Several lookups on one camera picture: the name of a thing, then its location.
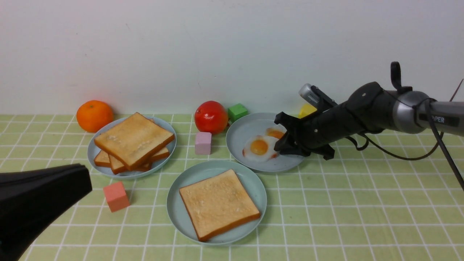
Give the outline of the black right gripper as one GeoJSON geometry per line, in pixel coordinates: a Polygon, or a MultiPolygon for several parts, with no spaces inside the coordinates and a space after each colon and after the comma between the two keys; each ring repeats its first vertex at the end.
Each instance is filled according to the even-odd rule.
{"type": "Polygon", "coordinates": [[[313,152],[325,160],[334,158],[332,142],[363,130],[363,125],[346,108],[346,103],[324,112],[315,111],[301,119],[282,111],[275,116],[274,123],[286,129],[274,145],[274,150],[280,155],[308,157],[308,152],[313,152]],[[297,133],[297,141],[291,133],[297,133]]]}

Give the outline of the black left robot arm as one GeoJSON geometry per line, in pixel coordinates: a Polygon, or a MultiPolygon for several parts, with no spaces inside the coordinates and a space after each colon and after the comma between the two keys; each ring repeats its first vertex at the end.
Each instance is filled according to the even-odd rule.
{"type": "Polygon", "coordinates": [[[53,221],[92,191],[82,164],[0,174],[1,260],[18,261],[53,221]]]}

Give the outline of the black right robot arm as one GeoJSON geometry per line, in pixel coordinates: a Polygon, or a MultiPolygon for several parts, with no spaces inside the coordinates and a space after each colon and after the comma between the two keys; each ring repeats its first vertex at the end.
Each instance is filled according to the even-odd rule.
{"type": "Polygon", "coordinates": [[[457,136],[464,133],[463,102],[439,102],[408,87],[387,91],[371,82],[341,104],[310,84],[305,84],[299,94],[316,107],[316,112],[300,119],[284,112],[275,116],[275,124],[286,129],[274,146],[282,155],[308,157],[315,153],[330,160],[335,154],[330,144],[355,134],[378,134],[386,129],[408,134],[423,132],[431,128],[426,102],[439,132],[457,136]]]}

